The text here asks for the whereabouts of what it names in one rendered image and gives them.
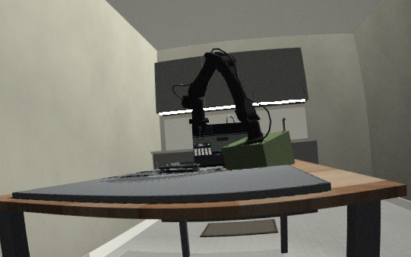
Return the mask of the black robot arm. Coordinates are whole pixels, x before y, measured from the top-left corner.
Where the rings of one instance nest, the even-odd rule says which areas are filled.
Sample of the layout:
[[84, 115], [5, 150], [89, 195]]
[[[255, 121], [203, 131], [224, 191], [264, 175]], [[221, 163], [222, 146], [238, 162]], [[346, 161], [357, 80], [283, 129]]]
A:
[[[218, 55], [219, 54], [219, 55]], [[232, 98], [235, 103], [235, 113], [240, 122], [246, 124], [248, 133], [248, 144], [254, 144], [263, 141], [263, 132], [261, 132], [260, 124], [258, 120], [260, 117], [256, 113], [253, 103], [245, 98], [243, 92], [243, 86], [240, 85], [238, 78], [236, 77], [235, 66], [227, 54], [223, 52], [206, 52], [204, 54], [206, 61], [199, 75], [191, 83], [188, 89], [188, 96], [183, 96], [182, 106], [184, 108], [198, 111], [204, 110], [203, 100], [198, 99], [205, 97], [205, 91], [207, 89], [208, 82], [216, 69], [224, 77]], [[243, 90], [242, 90], [243, 89]], [[247, 95], [246, 95], [247, 97]]]

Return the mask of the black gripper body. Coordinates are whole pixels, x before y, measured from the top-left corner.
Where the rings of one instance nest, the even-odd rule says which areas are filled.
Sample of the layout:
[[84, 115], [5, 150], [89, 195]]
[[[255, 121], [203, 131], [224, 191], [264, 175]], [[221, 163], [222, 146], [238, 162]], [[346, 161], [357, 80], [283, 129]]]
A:
[[189, 119], [189, 124], [192, 124], [193, 126], [201, 126], [207, 125], [206, 122], [209, 123], [209, 119], [204, 119], [204, 110], [199, 110], [199, 112], [193, 110], [193, 120]]

